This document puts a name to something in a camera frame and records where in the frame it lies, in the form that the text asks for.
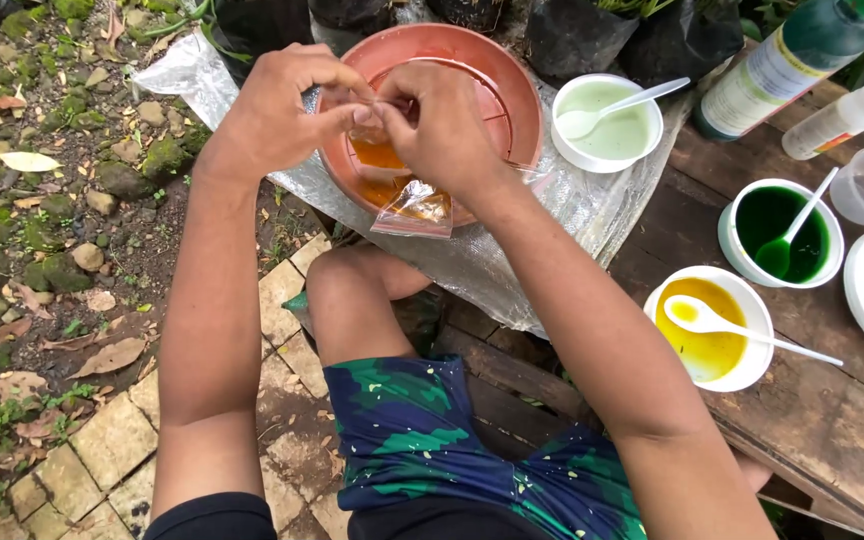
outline white bottle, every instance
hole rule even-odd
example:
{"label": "white bottle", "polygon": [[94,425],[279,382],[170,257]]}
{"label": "white bottle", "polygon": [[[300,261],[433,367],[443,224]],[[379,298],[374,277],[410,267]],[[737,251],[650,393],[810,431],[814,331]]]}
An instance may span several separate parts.
{"label": "white bottle", "polygon": [[810,160],[864,132],[864,86],[799,122],[782,137],[794,160]]}

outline pale green liquid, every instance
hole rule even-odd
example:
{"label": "pale green liquid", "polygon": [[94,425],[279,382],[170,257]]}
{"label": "pale green liquid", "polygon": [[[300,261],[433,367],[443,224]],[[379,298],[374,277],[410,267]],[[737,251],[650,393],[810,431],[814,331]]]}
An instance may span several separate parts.
{"label": "pale green liquid", "polygon": [[[570,111],[597,113],[636,93],[609,82],[590,82],[575,88],[558,106],[558,115]],[[649,144],[648,103],[637,104],[599,120],[583,138],[570,142],[582,152],[603,160],[630,160]]]}

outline green liquid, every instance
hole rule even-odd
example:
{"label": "green liquid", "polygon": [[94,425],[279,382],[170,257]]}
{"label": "green liquid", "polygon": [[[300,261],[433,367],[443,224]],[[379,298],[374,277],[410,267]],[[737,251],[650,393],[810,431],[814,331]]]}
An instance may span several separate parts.
{"label": "green liquid", "polygon": [[[558,106],[558,115],[571,111],[598,113],[623,100],[635,90],[611,82],[590,82],[571,92]],[[641,154],[649,143],[647,103],[636,104],[609,114],[582,138],[571,142],[582,152],[603,160],[630,160]]]}
{"label": "green liquid", "polygon": [[[749,258],[754,259],[766,242],[784,235],[806,202],[803,195],[778,186],[753,189],[743,197],[735,213],[735,231]],[[826,263],[829,246],[829,230],[819,210],[813,209],[792,240],[789,271],[774,277],[792,284],[811,280]]]}

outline black polybag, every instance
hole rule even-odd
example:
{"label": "black polybag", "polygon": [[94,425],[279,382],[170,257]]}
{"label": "black polybag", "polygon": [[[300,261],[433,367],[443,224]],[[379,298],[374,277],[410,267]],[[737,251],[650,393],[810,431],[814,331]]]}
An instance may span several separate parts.
{"label": "black polybag", "polygon": [[389,0],[308,0],[309,11],[318,24],[336,30],[360,32],[366,36],[393,24]]}
{"label": "black polybag", "polygon": [[504,0],[425,0],[432,13],[475,32],[496,30]]}
{"label": "black polybag", "polygon": [[292,43],[314,43],[307,0],[212,1],[201,30],[240,89],[258,57]]}
{"label": "black polybag", "polygon": [[695,83],[744,43],[737,2],[723,0],[700,12],[695,0],[678,0],[642,22],[618,64],[646,89],[681,77]]}
{"label": "black polybag", "polygon": [[639,27],[590,0],[535,0],[525,27],[525,59],[553,85],[606,71]]}

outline white plastic bowl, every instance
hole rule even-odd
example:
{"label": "white plastic bowl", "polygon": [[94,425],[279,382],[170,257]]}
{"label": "white plastic bowl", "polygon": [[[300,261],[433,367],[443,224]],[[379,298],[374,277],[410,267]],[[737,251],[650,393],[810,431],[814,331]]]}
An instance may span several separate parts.
{"label": "white plastic bowl", "polygon": [[752,259],[755,254],[746,252],[745,248],[742,247],[742,243],[738,240],[736,212],[739,202],[752,190],[772,187],[797,191],[806,199],[812,196],[810,190],[787,179],[767,178],[753,181],[749,185],[746,185],[745,189],[739,191],[735,200],[729,202],[726,208],[722,210],[722,215],[719,217],[719,246],[722,248],[722,252],[732,267],[744,278],[754,283],[767,288],[817,288],[831,280],[838,273],[839,268],[842,266],[842,260],[845,258],[845,240],[842,238],[842,228],[839,227],[839,221],[835,219],[833,211],[829,209],[825,202],[819,201],[812,212],[818,211],[825,222],[825,227],[828,229],[828,256],[825,258],[825,264],[822,264],[822,268],[808,281],[793,283],[770,275],[762,270]]}
{"label": "white plastic bowl", "polygon": [[[725,289],[735,299],[739,310],[745,316],[746,328],[762,336],[773,337],[772,318],[769,316],[769,310],[765,307],[765,302],[762,301],[759,293],[741,277],[714,266],[689,266],[668,276],[663,284],[652,291],[643,306],[643,311],[652,319],[653,323],[656,322],[659,297],[662,296],[669,284],[682,278],[700,278]],[[769,369],[769,364],[772,363],[773,350],[771,344],[749,339],[745,351],[742,352],[738,363],[731,371],[715,380],[706,382],[698,382],[693,379],[693,383],[696,387],[713,392],[735,392],[751,387]]]}
{"label": "white plastic bowl", "polygon": [[572,142],[559,133],[559,128],[556,125],[559,118],[559,106],[563,100],[569,96],[570,92],[575,91],[579,87],[591,83],[611,83],[619,87],[632,89],[636,92],[642,92],[642,87],[628,79],[623,79],[617,75],[609,75],[608,73],[593,73],[591,75],[582,75],[575,79],[566,82],[565,85],[558,91],[555,96],[555,101],[552,102],[552,143],[555,145],[558,153],[561,154],[570,164],[577,166],[580,169],[593,173],[615,173],[623,169],[629,168],[638,160],[648,156],[653,150],[659,146],[659,141],[663,138],[663,112],[659,109],[656,100],[647,101],[643,105],[648,109],[649,121],[649,143],[645,145],[645,150],[629,159],[606,159],[604,157],[596,157],[591,153],[579,150]]}

